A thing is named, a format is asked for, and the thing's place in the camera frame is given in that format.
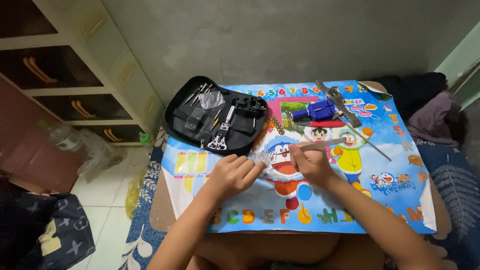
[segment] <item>purple cloth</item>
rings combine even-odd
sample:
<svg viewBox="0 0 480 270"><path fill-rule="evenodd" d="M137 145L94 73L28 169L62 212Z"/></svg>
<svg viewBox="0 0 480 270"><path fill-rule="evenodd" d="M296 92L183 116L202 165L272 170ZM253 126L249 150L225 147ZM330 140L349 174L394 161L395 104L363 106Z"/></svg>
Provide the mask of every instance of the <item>purple cloth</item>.
<svg viewBox="0 0 480 270"><path fill-rule="evenodd" d="M458 147L445 120L457 122L460 109L450 93L441 92L410 117L408 132L414 138Z"/></svg>

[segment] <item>metal watch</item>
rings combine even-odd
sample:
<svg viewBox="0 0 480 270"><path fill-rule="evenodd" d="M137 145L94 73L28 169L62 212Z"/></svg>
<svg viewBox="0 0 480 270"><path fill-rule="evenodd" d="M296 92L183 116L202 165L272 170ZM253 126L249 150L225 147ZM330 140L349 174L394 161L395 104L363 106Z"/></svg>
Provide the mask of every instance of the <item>metal watch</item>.
<svg viewBox="0 0 480 270"><path fill-rule="evenodd" d="M315 83L318 88L325 93L325 96L335 104L336 108L343 112L343 115L350 121L353 127L361 126L360 119L343 105L342 93L338 90L337 86L332 88L326 87L320 80L316 80Z"/></svg>

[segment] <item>doraemon poster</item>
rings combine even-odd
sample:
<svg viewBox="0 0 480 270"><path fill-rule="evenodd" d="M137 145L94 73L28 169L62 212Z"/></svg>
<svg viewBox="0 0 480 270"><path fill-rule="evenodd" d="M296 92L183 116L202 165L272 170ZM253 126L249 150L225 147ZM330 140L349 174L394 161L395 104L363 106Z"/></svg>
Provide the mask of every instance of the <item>doraemon poster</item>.
<svg viewBox="0 0 480 270"><path fill-rule="evenodd" d="M365 196L377 200L403 219L418 233L433 233L435 226L423 223L422 207L432 207L423 200L428 171L400 118L393 99L379 94L357 81L325 82L337 86L343 103L358 116L362 126L356 131L340 127L307 127L290 118L290 112L326 97L314 83L285 85L224 86L263 97L269 106L268 121L255 140L253 153L264 153L271 164L244 193L226 201L219 208L208 231L215 233L258 230L364 233L342 205L330 194L306 181L295 171L289 144L345 138L345 143L326 147L329 162L342 179ZM371 147L369 140L392 161ZM162 160L174 212L178 217L191 202L220 156L182 143L174 138Z"/></svg>

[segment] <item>yellow plastic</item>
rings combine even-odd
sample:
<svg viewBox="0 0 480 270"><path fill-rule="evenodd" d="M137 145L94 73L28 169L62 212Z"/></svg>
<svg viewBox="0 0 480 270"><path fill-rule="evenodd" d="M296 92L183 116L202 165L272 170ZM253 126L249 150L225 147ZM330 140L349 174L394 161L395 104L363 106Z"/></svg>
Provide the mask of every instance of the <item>yellow plastic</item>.
<svg viewBox="0 0 480 270"><path fill-rule="evenodd" d="M127 218L130 220L132 220L133 213L137 207L138 196L140 195L146 172L147 168L139 171L128 184L127 197L125 198L125 213L127 213Z"/></svg>

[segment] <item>plastic bottle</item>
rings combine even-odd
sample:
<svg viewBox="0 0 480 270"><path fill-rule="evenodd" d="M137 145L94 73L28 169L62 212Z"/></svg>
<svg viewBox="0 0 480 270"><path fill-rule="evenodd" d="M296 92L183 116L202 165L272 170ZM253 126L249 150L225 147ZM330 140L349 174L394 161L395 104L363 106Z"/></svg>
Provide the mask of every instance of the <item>plastic bottle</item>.
<svg viewBox="0 0 480 270"><path fill-rule="evenodd" d="M140 132L140 143L148 150L148 153L152 153L153 146L155 146L155 141L152 140L150 135L147 133Z"/></svg>
<svg viewBox="0 0 480 270"><path fill-rule="evenodd" d="M40 120L37 124L48 131L50 140L62 151L76 152L83 145L78 133L70 126L45 120Z"/></svg>

